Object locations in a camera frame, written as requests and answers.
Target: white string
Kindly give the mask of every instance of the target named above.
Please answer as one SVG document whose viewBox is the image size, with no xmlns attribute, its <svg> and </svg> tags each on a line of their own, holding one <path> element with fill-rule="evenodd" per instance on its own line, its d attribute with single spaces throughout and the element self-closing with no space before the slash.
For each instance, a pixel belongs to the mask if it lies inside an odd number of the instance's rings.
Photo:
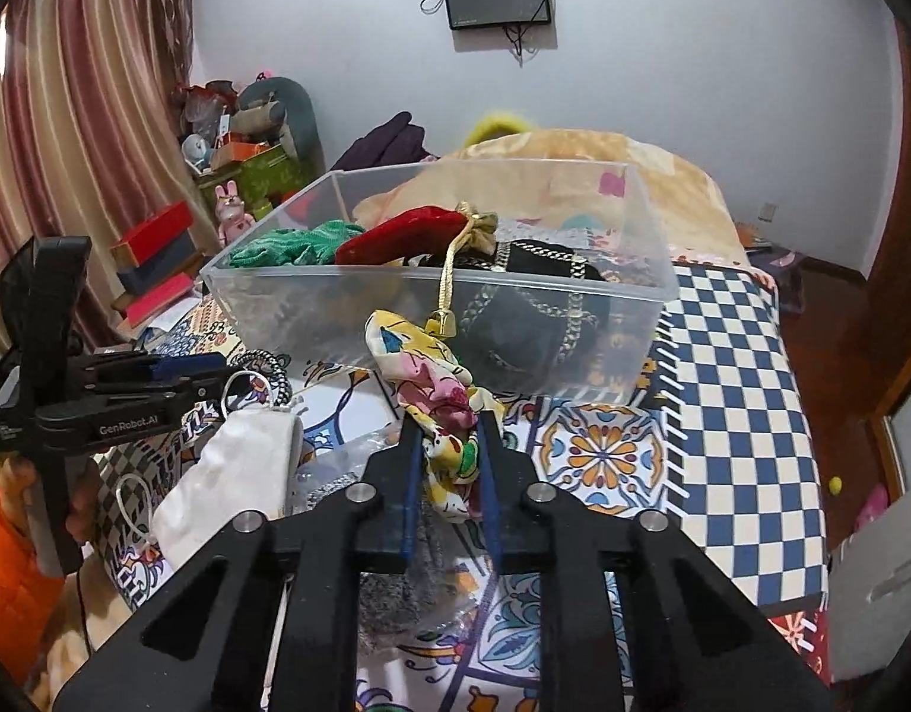
<svg viewBox="0 0 911 712">
<path fill-rule="evenodd" d="M 231 383 L 235 382 L 238 377 L 257 377 L 259 380 L 264 381 L 264 386 L 267 388 L 267 396 L 270 403 L 262 403 L 262 406 L 265 407 L 276 407 L 278 394 L 275 393 L 274 388 L 271 387 L 271 381 L 267 380 L 267 377 L 264 377 L 260 372 L 257 372 L 253 369 L 239 369 L 237 372 L 233 372 L 231 377 L 227 379 L 227 382 L 224 384 L 224 389 L 221 390 L 221 414 L 224 416 L 224 419 L 227 420 L 227 416 L 231 413 L 227 409 L 227 394 L 231 390 Z"/>
<path fill-rule="evenodd" d="M 142 492 L 145 494 L 145 506 L 148 511 L 148 527 L 151 528 L 153 525 L 153 491 L 148 489 L 148 483 L 145 482 L 143 478 L 138 475 L 138 473 L 123 473 L 115 482 L 115 502 L 119 506 L 119 511 L 122 515 L 122 518 L 126 522 L 126 525 L 129 527 L 131 532 L 135 533 L 135 536 L 142 540 L 147 546 L 149 544 L 155 543 L 155 538 L 151 532 L 145 532 L 140 530 L 136 526 L 135 522 L 132 521 L 132 517 L 129 516 L 129 512 L 126 511 L 126 505 L 122 500 L 122 488 L 126 482 L 134 481 L 142 489 Z"/>
<path fill-rule="evenodd" d="M 300 418 L 300 416 L 303 415 L 304 412 L 310 411 L 310 407 L 308 407 L 306 405 L 306 403 L 303 400 L 303 396 L 301 394 L 295 394 L 294 397 L 285 404 L 285 406 L 287 407 L 287 409 L 292 410 L 292 409 L 294 409 L 294 407 L 297 406 L 297 404 L 303 404 L 303 406 L 300 407 L 299 410 L 296 410 L 294 412 L 294 414 L 297 415 L 297 417 Z"/>
</svg>

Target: human hand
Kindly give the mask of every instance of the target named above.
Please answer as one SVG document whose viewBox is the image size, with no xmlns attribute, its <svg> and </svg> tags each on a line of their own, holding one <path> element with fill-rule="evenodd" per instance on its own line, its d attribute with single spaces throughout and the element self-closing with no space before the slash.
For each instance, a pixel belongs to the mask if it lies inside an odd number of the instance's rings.
<svg viewBox="0 0 911 712">
<path fill-rule="evenodd" d="M 1 511 L 24 537 L 30 536 L 30 524 L 27 521 L 23 492 L 34 482 L 36 469 L 25 457 L 9 457 L 1 466 Z M 92 458 L 88 459 L 86 471 L 77 481 L 77 487 L 69 499 L 69 516 L 66 517 L 66 530 L 79 543 L 85 543 L 93 535 L 96 498 L 101 483 L 98 464 Z"/>
</svg>

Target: wooden floor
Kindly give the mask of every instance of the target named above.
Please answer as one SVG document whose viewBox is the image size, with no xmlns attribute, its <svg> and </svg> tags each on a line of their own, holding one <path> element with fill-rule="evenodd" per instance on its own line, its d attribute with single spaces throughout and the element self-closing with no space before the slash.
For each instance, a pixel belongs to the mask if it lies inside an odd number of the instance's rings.
<svg viewBox="0 0 911 712">
<path fill-rule="evenodd" d="M 854 527 L 867 494 L 881 481 L 877 450 L 862 419 L 874 408 L 874 370 L 855 325 L 867 307 L 864 283 L 806 269 L 805 312 L 782 314 L 782 334 L 798 380 L 821 474 L 827 541 L 834 548 Z M 829 494 L 832 476 L 843 483 Z"/>
</svg>

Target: yellow fluffy item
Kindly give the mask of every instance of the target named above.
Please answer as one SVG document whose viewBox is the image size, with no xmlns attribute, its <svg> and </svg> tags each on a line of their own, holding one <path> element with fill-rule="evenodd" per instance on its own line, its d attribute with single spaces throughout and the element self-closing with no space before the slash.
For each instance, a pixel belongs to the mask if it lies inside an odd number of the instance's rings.
<svg viewBox="0 0 911 712">
<path fill-rule="evenodd" d="M 465 146 L 471 147 L 473 144 L 480 144 L 483 141 L 500 139 L 502 136 L 526 134 L 533 130 L 534 126 L 517 115 L 493 112 L 483 117 L 479 124 L 472 129 L 465 140 Z"/>
</svg>

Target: clear plastic storage box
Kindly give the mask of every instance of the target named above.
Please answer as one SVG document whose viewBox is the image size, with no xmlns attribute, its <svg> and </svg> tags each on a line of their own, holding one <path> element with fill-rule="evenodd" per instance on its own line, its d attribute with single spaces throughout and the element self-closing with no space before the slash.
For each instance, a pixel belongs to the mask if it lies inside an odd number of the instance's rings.
<svg viewBox="0 0 911 712">
<path fill-rule="evenodd" d="M 438 306 L 440 268 L 231 268 L 229 253 L 280 227 L 330 219 L 372 227 L 415 206 L 460 201 L 498 214 L 500 243 L 562 244 L 604 279 L 457 269 L 452 310 L 460 326 L 449 344 L 476 383 L 497 392 L 627 401 L 663 304 L 678 291 L 658 216 L 630 165 L 443 159 L 327 173 L 202 275 L 247 347 L 293 361 L 373 367 L 363 339 L 368 316 L 390 310 L 425 325 Z"/>
</svg>

